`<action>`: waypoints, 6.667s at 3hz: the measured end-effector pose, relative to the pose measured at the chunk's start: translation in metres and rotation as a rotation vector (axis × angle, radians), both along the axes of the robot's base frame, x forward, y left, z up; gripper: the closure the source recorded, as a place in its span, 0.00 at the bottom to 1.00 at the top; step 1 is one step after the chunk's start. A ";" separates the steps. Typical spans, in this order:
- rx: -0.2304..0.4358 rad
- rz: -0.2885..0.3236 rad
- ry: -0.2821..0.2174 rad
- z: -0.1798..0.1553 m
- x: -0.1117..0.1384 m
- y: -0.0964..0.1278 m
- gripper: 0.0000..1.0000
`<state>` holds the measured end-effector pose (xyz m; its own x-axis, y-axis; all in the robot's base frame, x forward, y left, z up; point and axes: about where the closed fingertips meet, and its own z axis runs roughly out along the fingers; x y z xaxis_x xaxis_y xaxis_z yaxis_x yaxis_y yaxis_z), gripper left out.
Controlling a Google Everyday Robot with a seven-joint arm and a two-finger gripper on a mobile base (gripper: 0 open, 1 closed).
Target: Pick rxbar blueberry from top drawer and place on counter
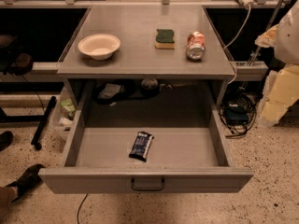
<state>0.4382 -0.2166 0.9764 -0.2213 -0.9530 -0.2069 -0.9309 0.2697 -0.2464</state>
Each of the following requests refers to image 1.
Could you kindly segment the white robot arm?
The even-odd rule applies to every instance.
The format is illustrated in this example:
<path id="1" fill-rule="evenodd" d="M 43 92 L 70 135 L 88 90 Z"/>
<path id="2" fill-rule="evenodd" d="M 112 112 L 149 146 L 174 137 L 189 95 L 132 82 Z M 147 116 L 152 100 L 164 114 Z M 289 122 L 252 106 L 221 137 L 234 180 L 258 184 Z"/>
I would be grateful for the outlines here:
<path id="1" fill-rule="evenodd" d="M 299 1 L 279 24 L 259 35 L 255 44 L 274 49 L 275 58 L 285 66 L 277 73 L 270 92 L 263 98 L 259 124 L 271 127 L 299 100 Z"/>

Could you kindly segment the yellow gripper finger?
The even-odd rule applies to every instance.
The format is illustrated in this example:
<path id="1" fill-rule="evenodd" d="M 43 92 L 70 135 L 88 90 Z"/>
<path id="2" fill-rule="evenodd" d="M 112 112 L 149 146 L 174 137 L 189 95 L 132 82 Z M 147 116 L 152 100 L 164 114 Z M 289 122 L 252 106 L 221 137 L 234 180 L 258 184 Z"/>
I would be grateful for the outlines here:
<path id="1" fill-rule="evenodd" d="M 258 105 L 257 123 L 272 127 L 299 100 L 299 65 L 286 64 L 280 71 L 271 71 L 263 86 Z"/>
<path id="2" fill-rule="evenodd" d="M 276 44 L 278 25 L 274 25 L 255 39 L 255 44 L 262 48 L 273 48 Z"/>

